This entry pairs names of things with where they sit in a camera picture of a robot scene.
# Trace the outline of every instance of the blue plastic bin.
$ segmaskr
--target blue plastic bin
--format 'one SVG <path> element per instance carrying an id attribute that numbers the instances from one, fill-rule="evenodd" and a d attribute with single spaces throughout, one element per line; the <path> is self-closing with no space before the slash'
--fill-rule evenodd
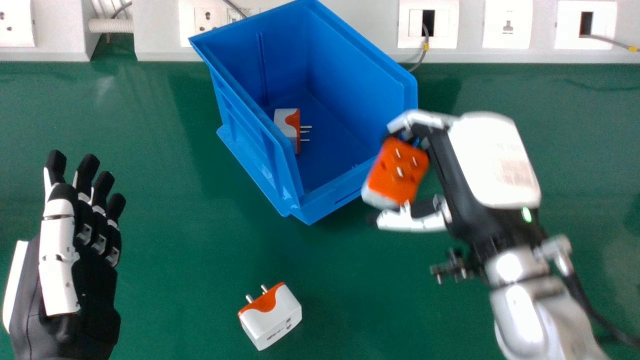
<path id="1" fill-rule="evenodd" d="M 310 225 L 360 195 L 385 125 L 417 107 L 415 78 L 317 0 L 190 39 L 211 70 L 218 136 L 282 216 Z M 300 108 L 300 155 L 273 123 Z"/>

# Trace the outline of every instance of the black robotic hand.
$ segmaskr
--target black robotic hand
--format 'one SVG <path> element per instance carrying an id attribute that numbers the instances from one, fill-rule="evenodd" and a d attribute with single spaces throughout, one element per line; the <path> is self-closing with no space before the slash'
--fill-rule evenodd
<path id="1" fill-rule="evenodd" d="M 40 236 L 18 241 L 3 304 L 3 323 L 16 359 L 108 359 L 120 333 L 113 307 L 125 206 L 113 176 L 86 155 L 73 185 L 67 159 L 52 151 L 44 167 Z"/>

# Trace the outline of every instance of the green indicator light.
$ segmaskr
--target green indicator light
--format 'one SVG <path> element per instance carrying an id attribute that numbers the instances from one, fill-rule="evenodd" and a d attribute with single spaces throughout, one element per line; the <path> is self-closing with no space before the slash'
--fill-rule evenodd
<path id="1" fill-rule="evenodd" d="M 532 222 L 533 221 L 533 216 L 531 215 L 531 210 L 529 210 L 529 208 L 522 208 L 522 218 L 526 222 Z"/>

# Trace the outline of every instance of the green tabletop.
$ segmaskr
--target green tabletop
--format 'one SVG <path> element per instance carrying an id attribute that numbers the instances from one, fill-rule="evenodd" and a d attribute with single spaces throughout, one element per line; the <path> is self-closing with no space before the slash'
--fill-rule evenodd
<path id="1" fill-rule="evenodd" d="M 141 63 L 129 37 L 91 63 L 0 63 L 0 279 L 38 232 L 42 165 L 87 152 L 128 200 L 112 359 L 500 359 L 488 289 L 439 286 L 448 234 L 384 233 L 355 200 L 313 226 L 273 209 L 216 136 L 203 63 Z M 542 224 L 565 233 L 595 307 L 640 332 L 640 67 L 423 65 L 420 107 L 515 119 L 543 189 Z M 72 171 L 67 179 L 72 178 Z M 434 173 L 421 192 L 439 192 Z M 244 294 L 287 283 L 303 320 L 258 352 Z M 595 326 L 613 359 L 639 353 Z M 11 359 L 0 336 L 0 359 Z"/>

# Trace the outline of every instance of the robotic hand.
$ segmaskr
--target robotic hand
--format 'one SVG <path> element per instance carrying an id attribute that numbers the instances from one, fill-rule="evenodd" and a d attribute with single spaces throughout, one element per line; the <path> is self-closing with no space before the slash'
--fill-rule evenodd
<path id="1" fill-rule="evenodd" d="M 3 304 L 4 328 L 16 359 L 108 359 L 118 341 L 113 307 L 122 241 L 118 218 L 125 206 L 114 179 L 87 155 L 73 185 L 67 159 L 52 151 L 44 167 L 45 204 L 40 236 L 18 241 Z"/>
<path id="2" fill-rule="evenodd" d="M 513 121 L 488 112 L 458 118 L 410 110 L 387 130 L 427 151 L 444 196 L 390 205 L 381 199 L 394 196 L 372 192 L 367 178 L 363 200 L 383 209 L 373 224 L 414 233 L 447 230 L 465 242 L 466 259 L 450 250 L 449 261 L 432 266 L 431 273 L 438 283 L 448 275 L 456 282 L 473 276 L 486 280 L 496 337 L 508 359 L 608 359 L 591 330 L 586 311 L 598 318 L 573 270 L 569 240 L 547 238 L 538 222 L 540 186 Z M 551 260 L 569 288 L 552 275 Z M 626 340 L 638 346 L 637 340 Z"/>

